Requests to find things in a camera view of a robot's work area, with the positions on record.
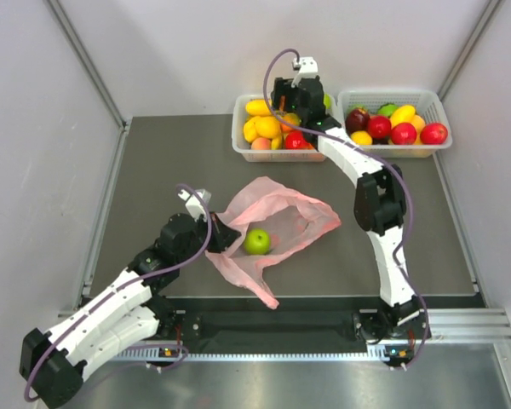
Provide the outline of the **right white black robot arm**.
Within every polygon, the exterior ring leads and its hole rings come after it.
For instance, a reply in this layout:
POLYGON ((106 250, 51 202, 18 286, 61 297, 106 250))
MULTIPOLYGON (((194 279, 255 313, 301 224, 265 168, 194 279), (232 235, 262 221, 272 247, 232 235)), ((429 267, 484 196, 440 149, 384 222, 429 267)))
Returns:
POLYGON ((272 109, 293 112, 297 127, 319 153, 329 158, 353 183, 353 213, 366 231, 376 257, 380 298, 384 304, 380 324, 390 337, 400 337, 421 319, 422 340, 429 336, 428 308, 413 288, 403 251, 413 222, 412 198, 398 166, 363 150, 344 127, 326 112, 319 76, 275 78, 272 109))

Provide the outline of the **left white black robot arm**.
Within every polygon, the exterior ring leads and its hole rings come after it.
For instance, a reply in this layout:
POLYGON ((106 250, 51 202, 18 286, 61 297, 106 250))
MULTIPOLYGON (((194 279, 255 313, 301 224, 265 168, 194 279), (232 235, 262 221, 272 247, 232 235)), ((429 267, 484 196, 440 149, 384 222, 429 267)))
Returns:
POLYGON ((47 331, 35 328, 24 336, 20 375, 26 392, 60 408, 117 354, 146 338, 170 336, 176 318, 161 291, 182 267, 206 251, 221 254, 240 235, 216 213, 173 215, 101 294, 47 331))

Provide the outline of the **yellow mango from bag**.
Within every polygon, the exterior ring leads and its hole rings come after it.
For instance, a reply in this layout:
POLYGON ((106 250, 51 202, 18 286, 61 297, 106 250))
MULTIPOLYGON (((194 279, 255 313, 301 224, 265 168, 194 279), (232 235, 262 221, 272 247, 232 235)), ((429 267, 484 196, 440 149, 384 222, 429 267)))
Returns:
POLYGON ((245 105, 245 111, 249 116, 261 116, 261 117, 269 117, 272 116, 272 112, 270 107, 272 106, 270 101, 266 101, 264 99, 254 99, 250 100, 245 105))

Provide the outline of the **pink plastic bag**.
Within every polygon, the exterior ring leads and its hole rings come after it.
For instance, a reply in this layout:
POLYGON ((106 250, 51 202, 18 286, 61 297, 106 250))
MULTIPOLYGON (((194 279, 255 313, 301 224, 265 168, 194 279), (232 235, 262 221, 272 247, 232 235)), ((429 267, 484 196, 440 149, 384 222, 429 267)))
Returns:
POLYGON ((263 269, 283 262, 342 224, 325 202, 267 176, 246 185, 217 216, 241 236, 221 254, 206 252, 207 259, 227 282, 251 291, 270 309, 279 302, 263 279, 263 269), (253 228, 270 236, 265 255, 252 256, 244 250, 246 234, 253 228))

